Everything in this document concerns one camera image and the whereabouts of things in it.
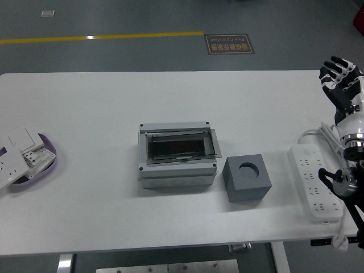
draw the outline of white power strip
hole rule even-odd
[[[311,221],[332,222],[342,217],[337,198],[319,179],[319,169],[326,168],[316,145],[297,144],[288,152],[304,209]]]

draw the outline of yellow floor line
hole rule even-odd
[[[187,32],[160,32],[160,33],[140,33],[140,34],[115,34],[115,35],[96,35],[96,36],[69,36],[69,37],[49,37],[49,38],[7,39],[7,40],[0,40],[0,44],[41,43],[41,42],[102,40],[102,39],[126,39],[126,38],[150,38],[150,37],[171,37],[171,36],[194,36],[194,35],[203,35],[203,34],[204,34],[203,31],[187,31]]]

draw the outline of gray cube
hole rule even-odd
[[[222,176],[230,202],[262,199],[272,187],[262,155],[228,157]]]

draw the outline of gray plastic box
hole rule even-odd
[[[184,139],[199,133],[208,133],[210,136],[210,141],[204,139],[204,150],[211,150],[209,155],[186,159],[182,156],[179,159],[179,154],[175,154],[172,159],[153,159],[154,152],[158,153],[158,150],[149,150],[153,138],[178,136],[179,139]],[[221,152],[209,122],[141,124],[138,146],[138,180],[143,188],[211,185],[217,174],[216,158],[221,157]]]
[[[228,157],[222,175],[230,202],[260,200],[272,187],[262,155]]]

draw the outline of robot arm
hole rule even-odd
[[[330,173],[320,169],[320,180],[344,201],[358,227],[358,246],[364,249],[364,74],[353,63],[332,57],[320,69],[321,86],[336,107],[337,125],[344,158],[356,163],[353,168]]]

